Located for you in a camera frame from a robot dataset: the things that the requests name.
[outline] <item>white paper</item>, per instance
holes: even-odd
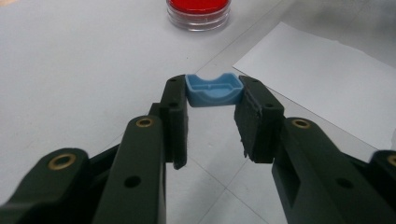
[[[396,129],[396,70],[280,23],[234,67],[378,149]]]

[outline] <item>blue object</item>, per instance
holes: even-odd
[[[224,73],[213,80],[186,75],[187,98],[192,107],[239,104],[244,88],[233,73]]]

